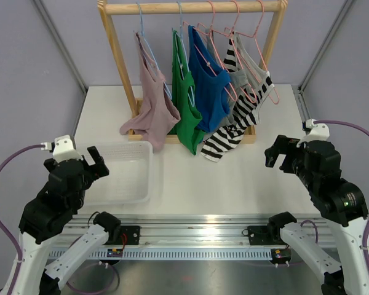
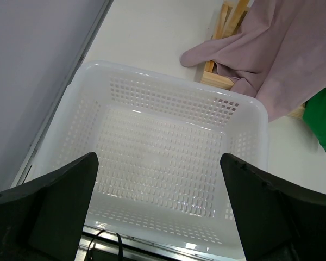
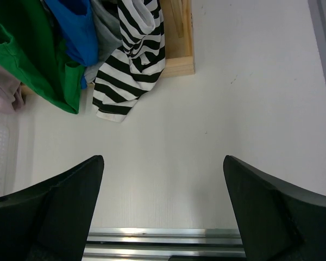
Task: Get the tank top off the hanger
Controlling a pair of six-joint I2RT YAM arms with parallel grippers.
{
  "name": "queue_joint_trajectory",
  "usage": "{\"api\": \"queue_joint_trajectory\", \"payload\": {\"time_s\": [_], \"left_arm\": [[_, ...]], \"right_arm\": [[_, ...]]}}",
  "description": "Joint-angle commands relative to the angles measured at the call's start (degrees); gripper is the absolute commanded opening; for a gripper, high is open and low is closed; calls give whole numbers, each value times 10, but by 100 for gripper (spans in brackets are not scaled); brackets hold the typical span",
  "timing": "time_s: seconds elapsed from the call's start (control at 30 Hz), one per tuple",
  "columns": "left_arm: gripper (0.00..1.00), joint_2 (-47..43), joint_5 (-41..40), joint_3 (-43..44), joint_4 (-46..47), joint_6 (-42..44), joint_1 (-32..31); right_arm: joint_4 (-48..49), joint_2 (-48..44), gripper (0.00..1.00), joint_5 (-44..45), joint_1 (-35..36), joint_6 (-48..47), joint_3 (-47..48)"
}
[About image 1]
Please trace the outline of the light blue wire hanger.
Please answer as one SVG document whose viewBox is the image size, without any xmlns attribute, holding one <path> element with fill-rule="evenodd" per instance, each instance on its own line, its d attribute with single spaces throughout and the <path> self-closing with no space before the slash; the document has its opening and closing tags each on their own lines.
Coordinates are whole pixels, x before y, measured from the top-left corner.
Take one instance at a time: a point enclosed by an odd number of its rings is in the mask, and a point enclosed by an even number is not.
<svg viewBox="0 0 369 295">
<path fill-rule="evenodd" d="M 139 14 L 140 14 L 140 34 L 143 38 L 143 43 L 146 45 L 146 53 L 145 53 L 145 56 L 148 57 L 148 59 L 150 60 L 150 64 L 154 67 L 154 71 L 156 72 L 156 74 L 160 74 L 161 71 L 160 71 L 160 68 L 159 68 L 159 65 L 157 63 L 157 60 L 153 54 L 153 51 L 146 39 L 146 36 L 145 36 L 145 31 L 144 31 L 144 26 L 143 26 L 143 14 L 142 14 L 142 9 L 141 9 L 141 5 L 137 2 L 136 5 L 138 6 L 138 10 L 139 10 Z M 165 81 L 165 78 L 163 77 L 163 86 L 164 86 L 164 92 L 167 94 L 168 98 L 170 100 L 172 100 L 172 94 L 171 94 L 171 91 Z"/>
</svg>

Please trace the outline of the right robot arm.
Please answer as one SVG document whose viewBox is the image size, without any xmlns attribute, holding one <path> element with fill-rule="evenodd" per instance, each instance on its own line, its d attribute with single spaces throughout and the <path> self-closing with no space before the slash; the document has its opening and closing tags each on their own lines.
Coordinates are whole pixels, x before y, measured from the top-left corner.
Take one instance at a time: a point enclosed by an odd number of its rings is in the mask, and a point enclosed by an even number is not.
<svg viewBox="0 0 369 295">
<path fill-rule="evenodd" d="M 342 178 L 340 153 L 328 141 L 301 143 L 279 135 L 264 154 L 269 168 L 284 155 L 280 170 L 296 175 L 309 192 L 333 235 L 339 261 L 308 237 L 289 212 L 269 218 L 268 239 L 293 249 L 317 276 L 323 294 L 369 294 L 368 208 L 359 187 Z"/>
</svg>

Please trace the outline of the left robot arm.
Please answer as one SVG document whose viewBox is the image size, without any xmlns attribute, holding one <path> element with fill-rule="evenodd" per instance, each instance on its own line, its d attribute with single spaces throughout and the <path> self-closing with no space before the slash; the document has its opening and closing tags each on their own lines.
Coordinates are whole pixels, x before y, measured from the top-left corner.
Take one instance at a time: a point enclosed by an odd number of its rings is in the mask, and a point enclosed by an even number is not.
<svg viewBox="0 0 369 295">
<path fill-rule="evenodd" d="M 20 242 L 9 279 L 1 294 L 60 294 L 70 277 L 105 243 L 115 244 L 121 236 L 121 221 L 108 212 L 97 214 L 92 226 L 51 264 L 52 245 L 84 204 L 92 183 L 109 175 L 108 167 L 95 146 L 88 147 L 94 163 L 83 155 L 65 152 L 63 160 L 47 159 L 46 184 L 23 210 Z"/>
</svg>

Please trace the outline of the mauve tank top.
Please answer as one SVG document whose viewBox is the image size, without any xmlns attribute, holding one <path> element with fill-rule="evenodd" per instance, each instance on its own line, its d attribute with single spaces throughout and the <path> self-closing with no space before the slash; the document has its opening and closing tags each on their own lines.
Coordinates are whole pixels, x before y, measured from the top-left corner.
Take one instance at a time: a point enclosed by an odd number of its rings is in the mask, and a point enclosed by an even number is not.
<svg viewBox="0 0 369 295">
<path fill-rule="evenodd" d="M 146 45 L 139 32 L 135 33 L 135 43 L 138 50 L 140 81 L 143 99 L 139 115 L 124 123 L 119 132 L 121 135 L 129 131 L 141 135 L 143 141 L 151 143 L 154 152 L 163 149 L 165 138 L 180 120 L 180 114 L 172 101 L 164 92 L 162 72 L 156 74 L 146 53 Z"/>
</svg>

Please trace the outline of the blue tank top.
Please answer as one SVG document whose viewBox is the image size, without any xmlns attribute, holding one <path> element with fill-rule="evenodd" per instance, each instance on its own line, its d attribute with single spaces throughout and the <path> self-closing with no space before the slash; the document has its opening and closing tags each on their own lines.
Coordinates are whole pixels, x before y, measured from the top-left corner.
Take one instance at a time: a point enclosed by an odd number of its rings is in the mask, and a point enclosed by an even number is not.
<svg viewBox="0 0 369 295">
<path fill-rule="evenodd" d="M 189 37 L 189 62 L 188 66 L 195 83 L 195 104 L 202 114 L 202 120 L 198 124 L 199 129 L 212 132 L 218 128 L 221 121 L 229 114 L 228 94 L 224 87 L 229 88 L 231 81 L 229 74 L 217 65 L 200 34 L 192 25 L 188 26 Z M 210 62 L 217 76 L 213 75 L 205 60 L 199 54 L 199 48 L 205 59 Z"/>
</svg>

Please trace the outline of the grey tank top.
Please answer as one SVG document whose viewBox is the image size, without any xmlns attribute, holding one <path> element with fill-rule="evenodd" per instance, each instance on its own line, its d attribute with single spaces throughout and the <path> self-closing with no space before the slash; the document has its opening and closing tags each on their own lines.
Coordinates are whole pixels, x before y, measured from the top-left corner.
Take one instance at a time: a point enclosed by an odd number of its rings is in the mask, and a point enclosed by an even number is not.
<svg viewBox="0 0 369 295">
<path fill-rule="evenodd" d="M 247 53 L 237 31 L 228 41 L 223 63 L 237 100 L 228 98 L 229 114 L 221 121 L 221 127 L 235 125 L 250 113 L 257 116 L 263 102 L 274 89 L 270 73 L 261 69 Z"/>
</svg>

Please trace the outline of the green tank top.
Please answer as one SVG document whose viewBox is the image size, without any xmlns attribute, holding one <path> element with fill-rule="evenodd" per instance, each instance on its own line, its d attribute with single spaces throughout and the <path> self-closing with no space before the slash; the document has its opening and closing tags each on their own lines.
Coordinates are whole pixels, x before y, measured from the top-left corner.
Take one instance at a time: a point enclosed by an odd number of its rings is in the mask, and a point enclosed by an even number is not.
<svg viewBox="0 0 369 295">
<path fill-rule="evenodd" d="M 197 154 L 197 146 L 204 139 L 205 132 L 199 129 L 202 114 L 195 104 L 195 83 L 188 66 L 188 58 L 178 31 L 172 31 L 172 103 L 180 114 L 180 120 L 169 132 L 176 135 L 179 142 L 192 155 Z"/>
</svg>

